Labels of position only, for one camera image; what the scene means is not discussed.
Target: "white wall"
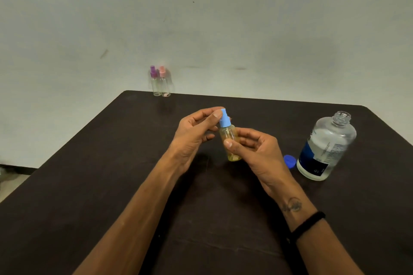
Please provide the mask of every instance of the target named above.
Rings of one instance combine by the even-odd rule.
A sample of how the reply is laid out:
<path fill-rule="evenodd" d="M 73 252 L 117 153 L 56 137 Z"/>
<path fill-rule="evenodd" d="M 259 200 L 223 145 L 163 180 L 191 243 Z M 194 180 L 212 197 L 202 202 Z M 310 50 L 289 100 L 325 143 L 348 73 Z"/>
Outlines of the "white wall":
<path fill-rule="evenodd" d="M 413 142 L 412 1 L 0 0 L 0 160 L 40 166 L 151 64 L 178 93 L 365 105 Z"/>

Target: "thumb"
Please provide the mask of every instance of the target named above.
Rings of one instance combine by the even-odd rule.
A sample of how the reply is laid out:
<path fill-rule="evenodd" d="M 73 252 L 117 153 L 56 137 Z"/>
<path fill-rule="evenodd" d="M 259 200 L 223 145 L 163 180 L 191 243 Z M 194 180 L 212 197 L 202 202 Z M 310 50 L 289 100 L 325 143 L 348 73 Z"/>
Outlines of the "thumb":
<path fill-rule="evenodd" d="M 207 117 L 202 123 L 198 124 L 196 128 L 199 129 L 200 134 L 204 134 L 206 131 L 208 131 L 211 127 L 215 126 L 218 124 L 219 120 L 222 117 L 222 111 L 221 109 L 215 110 L 212 112 L 212 114 Z"/>
<path fill-rule="evenodd" d="M 236 142 L 233 139 L 227 138 L 224 140 L 224 146 L 230 153 L 236 154 L 243 158 L 247 163 L 251 161 L 251 158 L 254 156 L 255 152 L 248 150 L 246 147 L 241 145 L 239 142 Z"/>

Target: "blue spray cap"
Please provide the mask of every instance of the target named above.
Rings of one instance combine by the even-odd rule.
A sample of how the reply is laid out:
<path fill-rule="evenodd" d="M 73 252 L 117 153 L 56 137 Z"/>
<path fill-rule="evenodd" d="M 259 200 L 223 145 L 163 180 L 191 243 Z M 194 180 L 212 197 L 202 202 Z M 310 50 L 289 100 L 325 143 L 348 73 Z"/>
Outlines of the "blue spray cap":
<path fill-rule="evenodd" d="M 297 163 L 297 160 L 292 155 L 286 154 L 284 156 L 284 162 L 285 162 L 287 168 L 293 168 L 295 166 L 295 164 Z"/>
<path fill-rule="evenodd" d="M 231 125 L 231 120 L 230 120 L 229 116 L 227 115 L 227 110 L 221 109 L 221 111 L 222 111 L 222 117 L 221 117 L 221 119 L 219 120 L 219 125 L 220 125 L 221 127 L 228 127 L 228 126 L 230 126 L 230 125 Z"/>

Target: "small spray bottle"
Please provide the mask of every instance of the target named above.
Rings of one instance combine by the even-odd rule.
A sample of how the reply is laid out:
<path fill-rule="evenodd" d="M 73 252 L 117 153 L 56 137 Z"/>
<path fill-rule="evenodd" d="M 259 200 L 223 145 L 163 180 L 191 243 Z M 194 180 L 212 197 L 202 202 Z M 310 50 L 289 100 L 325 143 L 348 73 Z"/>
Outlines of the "small spray bottle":
<path fill-rule="evenodd" d="M 219 120 L 219 125 L 221 126 L 221 128 L 219 129 L 219 134 L 221 135 L 222 141 L 224 141 L 227 138 L 238 141 L 237 131 L 235 130 L 235 126 L 231 124 L 231 120 L 227 115 L 227 110 L 221 110 L 222 118 Z M 231 162 L 241 160 L 241 157 L 230 153 L 226 148 L 225 150 L 227 152 L 228 160 L 230 160 Z"/>
<path fill-rule="evenodd" d="M 171 93 L 169 92 L 168 81 L 166 80 L 165 67 L 159 67 L 159 91 L 163 97 L 169 97 Z"/>
<path fill-rule="evenodd" d="M 151 84 L 152 84 L 152 91 L 154 92 L 154 96 L 160 96 L 161 93 L 158 89 L 158 74 L 156 72 L 155 66 L 151 65 Z"/>

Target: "purple spray nozzle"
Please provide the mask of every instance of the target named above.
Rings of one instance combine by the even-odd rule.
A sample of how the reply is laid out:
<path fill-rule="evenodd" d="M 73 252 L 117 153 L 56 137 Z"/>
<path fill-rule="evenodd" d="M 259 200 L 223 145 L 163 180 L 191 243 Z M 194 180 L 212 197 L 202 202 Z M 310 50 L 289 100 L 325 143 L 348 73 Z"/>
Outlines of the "purple spray nozzle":
<path fill-rule="evenodd" d="M 158 74 L 156 73 L 156 69 L 154 65 L 151 65 L 151 77 L 152 78 L 158 77 Z"/>

